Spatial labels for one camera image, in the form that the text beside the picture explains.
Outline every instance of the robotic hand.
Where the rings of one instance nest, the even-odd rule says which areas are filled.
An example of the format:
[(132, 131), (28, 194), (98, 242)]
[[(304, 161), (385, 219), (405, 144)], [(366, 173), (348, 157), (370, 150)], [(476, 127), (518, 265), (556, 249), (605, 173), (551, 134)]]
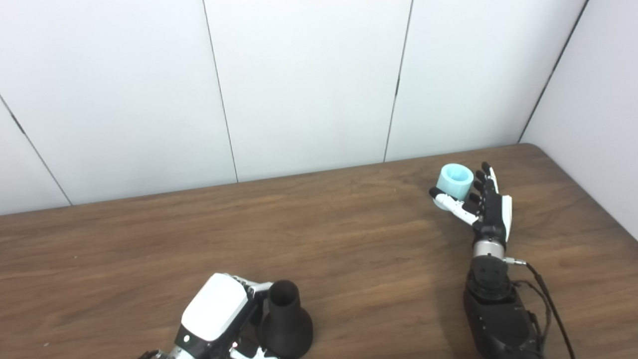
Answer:
[(542, 358), (544, 338), (536, 315), (525, 310), (508, 275), (508, 264), (526, 263), (506, 258), (512, 227), (512, 198), (501, 195), (494, 169), (487, 163), (477, 171), (468, 203), (439, 188), (430, 195), (463, 222), (472, 226), (474, 256), (466, 279), (463, 303), (474, 342), (485, 359)]
[[(269, 314), (263, 318), (266, 299)], [(251, 340), (248, 324), (258, 340)], [(215, 273), (186, 307), (173, 350), (146, 352), (140, 359), (296, 359), (308, 351), (312, 336), (312, 320), (294, 283)]]

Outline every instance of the wood grain tabletop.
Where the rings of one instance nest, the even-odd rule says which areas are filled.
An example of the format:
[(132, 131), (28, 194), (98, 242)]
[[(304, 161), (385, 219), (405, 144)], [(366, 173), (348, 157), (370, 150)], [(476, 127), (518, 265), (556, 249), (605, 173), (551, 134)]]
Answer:
[[(171, 350), (223, 272), (298, 285), (304, 358), (479, 358), (461, 298), (473, 233), (427, 190), (444, 164), (484, 160), (514, 198), (508, 255), (543, 275), (577, 357), (638, 358), (638, 243), (526, 144), (0, 217), (0, 357)], [(546, 358), (567, 358), (555, 323)]]

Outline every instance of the black cable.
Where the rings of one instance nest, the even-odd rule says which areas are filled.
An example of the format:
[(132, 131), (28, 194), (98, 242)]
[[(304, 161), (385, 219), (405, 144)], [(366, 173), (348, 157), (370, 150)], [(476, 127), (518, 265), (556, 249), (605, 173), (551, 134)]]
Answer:
[(567, 335), (567, 331), (565, 330), (565, 327), (563, 326), (563, 321), (560, 319), (560, 316), (558, 315), (558, 310), (556, 310), (556, 306), (554, 305), (554, 302), (552, 301), (552, 297), (549, 295), (549, 289), (545, 285), (545, 282), (543, 281), (543, 277), (541, 277), (540, 274), (538, 274), (538, 272), (534, 269), (534, 267), (531, 266), (530, 263), (526, 263), (525, 266), (527, 266), (527, 269), (529, 269), (530, 272), (534, 274), (534, 279), (536, 279), (536, 281), (538, 282), (538, 285), (540, 286), (540, 290), (543, 291), (543, 294), (545, 294), (545, 297), (547, 298), (549, 307), (552, 309), (552, 312), (554, 312), (554, 317), (556, 318), (556, 323), (558, 324), (558, 328), (560, 328), (561, 334), (563, 334), (563, 339), (565, 340), (565, 345), (567, 346), (569, 357), (571, 359), (576, 359), (576, 356), (574, 354), (574, 349), (572, 349), (572, 343), (569, 341), (569, 336)]
[(540, 347), (544, 348), (545, 341), (547, 340), (547, 334), (549, 333), (549, 325), (551, 325), (552, 323), (552, 310), (549, 305), (549, 301), (547, 301), (547, 297), (545, 296), (545, 294), (541, 293), (541, 291), (539, 291), (538, 288), (536, 288), (536, 286), (534, 286), (529, 280), (515, 280), (512, 283), (515, 286), (520, 286), (521, 283), (526, 284), (528, 287), (532, 288), (534, 292), (536, 292), (536, 294), (538, 294), (540, 299), (542, 299), (543, 303), (545, 304), (545, 328), (543, 329), (542, 333), (539, 332)]

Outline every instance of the light blue cylinder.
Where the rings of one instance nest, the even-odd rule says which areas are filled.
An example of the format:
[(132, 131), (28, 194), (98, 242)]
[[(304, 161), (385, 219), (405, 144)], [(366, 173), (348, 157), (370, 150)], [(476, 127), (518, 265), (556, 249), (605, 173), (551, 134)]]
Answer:
[[(447, 164), (441, 168), (436, 187), (459, 201), (465, 201), (472, 182), (474, 182), (474, 173), (469, 168), (459, 164)], [(438, 202), (434, 201), (434, 203), (442, 210), (447, 211)]]

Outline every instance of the black cone-shaped object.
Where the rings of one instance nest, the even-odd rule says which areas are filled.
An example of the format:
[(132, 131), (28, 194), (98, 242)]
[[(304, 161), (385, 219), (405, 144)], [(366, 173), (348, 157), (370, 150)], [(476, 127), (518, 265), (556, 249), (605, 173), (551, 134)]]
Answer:
[(313, 321), (301, 307), (299, 290), (289, 280), (275, 282), (268, 292), (269, 313), (258, 329), (262, 345), (283, 359), (299, 359), (313, 343)]

